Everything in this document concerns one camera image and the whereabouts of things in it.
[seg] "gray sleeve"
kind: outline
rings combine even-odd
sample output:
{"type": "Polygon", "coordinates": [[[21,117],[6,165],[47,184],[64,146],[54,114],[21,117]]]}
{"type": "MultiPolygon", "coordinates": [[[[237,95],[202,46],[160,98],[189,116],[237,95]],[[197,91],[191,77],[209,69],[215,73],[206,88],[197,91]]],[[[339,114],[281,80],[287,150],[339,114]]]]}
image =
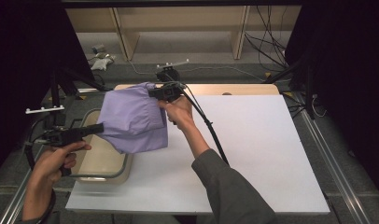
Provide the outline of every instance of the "gray sleeve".
{"type": "MultiPolygon", "coordinates": [[[[47,219],[47,224],[59,224],[60,223],[60,213],[59,212],[53,212],[49,215],[47,219]]],[[[17,221],[16,224],[36,224],[38,222],[38,219],[32,219],[28,221],[17,221]]]]}
{"type": "Polygon", "coordinates": [[[215,150],[202,153],[192,169],[206,187],[217,223],[276,223],[274,210],[215,150]]]}

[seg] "purple fabric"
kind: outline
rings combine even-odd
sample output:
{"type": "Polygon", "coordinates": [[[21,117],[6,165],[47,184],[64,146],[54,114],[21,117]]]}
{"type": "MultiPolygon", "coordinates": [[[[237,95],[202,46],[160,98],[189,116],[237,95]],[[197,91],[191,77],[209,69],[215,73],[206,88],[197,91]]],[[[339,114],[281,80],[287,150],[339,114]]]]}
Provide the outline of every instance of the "purple fabric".
{"type": "Polygon", "coordinates": [[[97,123],[105,130],[97,135],[120,153],[137,153],[167,147],[166,114],[157,99],[148,96],[154,83],[108,91],[97,123]]]}

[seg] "tabletop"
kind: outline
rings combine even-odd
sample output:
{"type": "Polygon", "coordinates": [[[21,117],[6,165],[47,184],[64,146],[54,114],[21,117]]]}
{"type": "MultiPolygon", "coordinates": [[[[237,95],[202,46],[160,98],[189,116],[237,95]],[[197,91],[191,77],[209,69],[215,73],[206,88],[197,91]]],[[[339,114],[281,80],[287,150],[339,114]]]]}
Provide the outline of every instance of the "tabletop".
{"type": "MultiPolygon", "coordinates": [[[[275,86],[189,87],[213,122],[231,167],[257,189],[276,213],[314,215],[330,211],[286,103],[276,94],[275,86]],[[242,88],[274,91],[239,95],[242,88]],[[224,92],[232,95],[220,95],[224,92]]],[[[202,118],[194,114],[194,120],[210,147],[216,149],[202,118]]],[[[193,156],[184,135],[171,123],[168,133],[167,148],[133,156],[131,172],[124,183],[76,182],[66,209],[132,214],[211,213],[204,186],[190,168],[193,156]]]]}

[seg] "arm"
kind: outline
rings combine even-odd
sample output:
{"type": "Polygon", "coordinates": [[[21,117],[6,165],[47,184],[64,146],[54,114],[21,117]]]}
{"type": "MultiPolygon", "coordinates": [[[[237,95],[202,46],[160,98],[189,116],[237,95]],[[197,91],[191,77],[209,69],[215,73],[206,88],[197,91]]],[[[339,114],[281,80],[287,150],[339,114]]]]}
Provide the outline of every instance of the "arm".
{"type": "Polygon", "coordinates": [[[159,101],[170,121],[177,124],[195,158],[192,168],[206,187],[217,223],[274,223],[274,210],[237,171],[205,142],[196,127],[190,102],[183,96],[168,104],[159,101]]]}
{"type": "Polygon", "coordinates": [[[62,176],[59,168],[72,168],[76,165],[76,154],[79,149],[91,149],[85,142],[76,142],[66,147],[47,149],[35,164],[35,169],[26,186],[23,204],[22,221],[40,218],[49,206],[53,184],[62,176]]]}

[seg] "metal frame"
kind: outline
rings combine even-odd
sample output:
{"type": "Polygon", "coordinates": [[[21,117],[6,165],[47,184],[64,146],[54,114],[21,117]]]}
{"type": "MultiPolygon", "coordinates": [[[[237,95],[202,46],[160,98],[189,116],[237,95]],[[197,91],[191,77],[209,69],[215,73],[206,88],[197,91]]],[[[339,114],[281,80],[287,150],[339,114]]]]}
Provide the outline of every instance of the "metal frame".
{"type": "MultiPolygon", "coordinates": [[[[297,100],[303,103],[303,99],[298,93],[295,93],[294,95],[297,100]]],[[[307,112],[302,111],[301,113],[303,120],[309,129],[309,132],[316,142],[317,148],[319,149],[324,162],[330,170],[335,184],[341,192],[341,195],[343,196],[344,201],[350,213],[352,214],[353,219],[357,224],[371,224],[372,222],[367,212],[365,211],[360,199],[344,175],[344,171],[342,170],[341,166],[332,154],[329,145],[323,137],[323,134],[318,129],[316,121],[314,119],[311,119],[307,112]]]]}

